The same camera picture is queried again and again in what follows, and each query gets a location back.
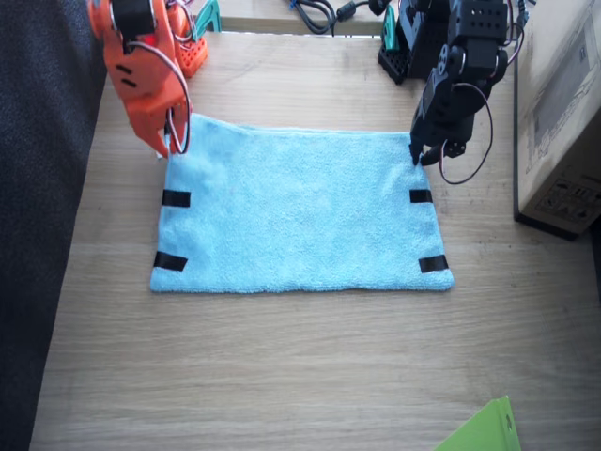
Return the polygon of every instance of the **wooden table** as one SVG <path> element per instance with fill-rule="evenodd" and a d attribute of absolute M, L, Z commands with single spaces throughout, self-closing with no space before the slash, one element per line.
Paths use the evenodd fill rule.
<path fill-rule="evenodd" d="M 236 123 L 407 131 L 423 87 L 387 78 L 378 39 L 208 43 L 190 83 L 195 110 Z M 428 169 L 450 292 L 156 295 L 165 164 L 107 82 L 32 449 L 427 450 L 503 395 L 525 450 L 598 449 L 590 240 L 514 223 L 511 74 L 491 107 L 495 145 L 476 179 L 449 187 Z M 487 122 L 478 115 L 450 176 L 479 162 Z"/>

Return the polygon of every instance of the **towel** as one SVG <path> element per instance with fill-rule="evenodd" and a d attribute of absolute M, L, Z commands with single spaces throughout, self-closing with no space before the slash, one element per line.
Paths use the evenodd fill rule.
<path fill-rule="evenodd" d="M 167 165 L 152 290 L 453 286 L 408 133 L 265 129 L 193 115 L 191 139 Z"/>

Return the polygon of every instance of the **dark fabric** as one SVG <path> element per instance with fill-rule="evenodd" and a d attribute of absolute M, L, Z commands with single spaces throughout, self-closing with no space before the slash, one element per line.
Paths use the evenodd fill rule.
<path fill-rule="evenodd" d="M 85 0 L 0 0 L 0 450 L 28 449 L 105 79 Z"/>
<path fill-rule="evenodd" d="M 597 274 L 597 291 L 601 302 L 601 218 L 591 225 L 591 242 L 593 243 L 594 270 Z"/>

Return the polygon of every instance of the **green paper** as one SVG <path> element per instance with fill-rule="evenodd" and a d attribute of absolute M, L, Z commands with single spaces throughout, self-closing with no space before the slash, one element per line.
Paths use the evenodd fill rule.
<path fill-rule="evenodd" d="M 395 24 L 394 24 L 394 8 L 391 5 L 386 7 L 386 15 L 384 16 L 384 27 L 382 28 L 382 34 L 380 35 L 386 51 L 398 52 L 401 48 L 398 43 L 398 37 L 396 36 Z"/>
<path fill-rule="evenodd" d="M 196 30 L 193 34 L 194 42 L 201 39 L 206 31 L 222 31 L 222 16 L 219 13 L 217 0 L 208 0 L 196 17 Z"/>
<path fill-rule="evenodd" d="M 521 451 L 509 397 L 490 401 L 435 451 Z"/>

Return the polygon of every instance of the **cable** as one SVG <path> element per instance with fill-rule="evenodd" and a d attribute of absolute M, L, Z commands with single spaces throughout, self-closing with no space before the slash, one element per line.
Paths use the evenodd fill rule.
<path fill-rule="evenodd" d="M 152 47 L 151 45 L 148 45 L 144 42 L 140 42 L 138 40 L 134 40 L 134 41 L 130 42 L 128 45 L 130 45 L 131 47 L 140 47 L 141 49 L 144 49 L 147 52 L 151 52 L 152 54 L 157 56 L 169 69 L 171 69 L 171 71 L 176 75 L 177 79 L 179 80 L 179 83 L 181 84 L 181 87 L 184 90 L 184 95 L 186 96 L 187 120 L 186 120 L 185 145 L 183 147 L 183 150 L 180 147 L 177 150 L 177 153 L 180 153 L 180 154 L 186 153 L 188 151 L 188 147 L 190 146 L 190 119 L 191 119 L 191 114 L 192 114 L 191 113 L 190 93 L 188 92 L 188 85 L 186 84 L 186 79 L 184 78 L 183 74 L 181 73 L 181 70 L 179 70 L 179 68 L 173 63 L 173 61 L 171 61 L 169 59 L 169 57 L 167 57 L 167 55 L 165 55 L 163 52 L 161 52 L 156 47 Z M 168 115 L 167 122 L 169 122 L 169 115 L 172 115 L 172 114 L 173 113 L 171 112 L 171 109 L 169 109 L 169 111 L 167 112 L 167 115 Z M 171 126 L 173 125 L 173 120 L 171 121 L 171 124 L 168 124 L 168 125 L 169 125 L 169 128 L 171 129 Z M 177 138 L 177 133 L 175 131 L 175 127 L 172 130 L 172 134 L 177 139 L 177 141 L 176 141 L 176 148 L 177 148 L 178 138 Z"/>
<path fill-rule="evenodd" d="M 514 4 L 512 3 L 514 0 L 507 0 L 507 6 L 509 7 L 509 23 L 512 24 L 509 31 L 509 42 L 505 42 L 505 47 L 511 44 L 514 41 Z"/>
<path fill-rule="evenodd" d="M 190 42 L 191 40 L 193 40 L 193 36 L 195 34 L 196 31 L 196 22 L 194 21 L 192 14 L 190 13 L 190 10 L 188 9 L 188 5 L 192 2 L 193 0 L 173 0 L 173 5 L 177 5 L 180 8 L 183 9 L 184 14 L 186 15 L 186 20 L 188 21 L 188 26 L 190 27 L 190 33 L 188 34 L 188 36 L 186 36 L 185 38 L 176 34 L 176 32 L 173 32 L 173 37 L 175 38 L 175 40 L 177 42 L 179 42 L 179 44 L 183 44 L 186 42 Z"/>
<path fill-rule="evenodd" d="M 467 183 L 474 177 L 476 177 L 476 174 L 478 174 L 478 172 L 480 172 L 480 169 L 482 169 L 482 166 L 485 165 L 486 158 L 488 158 L 488 154 L 490 153 L 490 150 L 492 149 L 492 143 L 494 140 L 494 128 L 493 128 L 493 122 L 492 122 L 492 113 L 490 112 L 490 105 L 488 105 L 488 99 L 486 98 L 485 93 L 482 92 L 482 90 L 478 86 L 472 85 L 471 83 L 457 83 L 457 84 L 453 85 L 452 89 L 455 89 L 456 87 L 463 87 L 463 86 L 469 87 L 469 88 L 477 91 L 478 94 L 480 94 L 482 96 L 482 99 L 485 101 L 485 107 L 486 107 L 486 110 L 488 111 L 488 117 L 490 118 L 490 144 L 488 145 L 488 149 L 486 150 L 486 153 L 485 153 L 484 158 L 482 159 L 482 162 L 476 168 L 476 170 L 473 171 L 473 173 L 466 179 L 463 179 L 460 181 L 453 181 L 453 180 L 448 180 L 446 178 L 446 176 L 444 175 L 444 148 L 448 142 L 448 139 L 444 141 L 444 143 L 440 147 L 439 170 L 440 170 L 440 176 L 442 177 L 442 179 L 450 185 L 462 185 L 464 183 Z"/>
<path fill-rule="evenodd" d="M 522 25 L 514 23 L 514 25 L 512 26 L 512 30 L 513 30 L 514 26 L 519 28 L 519 32 L 520 32 L 520 34 L 517 35 L 517 38 L 519 39 L 519 37 L 521 35 L 522 39 L 519 41 L 519 44 L 517 45 L 517 49 L 514 52 L 514 54 L 512 54 L 511 57 L 509 58 L 509 60 L 507 61 L 507 67 L 509 67 L 509 65 L 516 60 L 517 55 L 519 54 L 519 51 L 522 50 L 522 45 L 524 45 L 524 39 L 526 38 L 526 36 L 524 35 L 524 28 L 522 27 Z"/>
<path fill-rule="evenodd" d="M 338 22 L 347 21 L 355 14 L 357 7 L 368 4 L 369 1 L 367 0 L 357 3 L 350 1 L 338 8 L 337 11 L 334 11 L 333 6 L 328 0 L 292 0 L 292 2 L 290 2 L 290 7 L 296 9 L 300 15 L 300 18 L 312 33 L 316 35 L 325 35 L 331 31 L 331 35 L 334 36 L 334 26 Z M 320 11 L 324 16 L 326 16 L 326 24 L 321 25 L 311 19 L 304 10 L 304 7 L 313 8 Z"/>

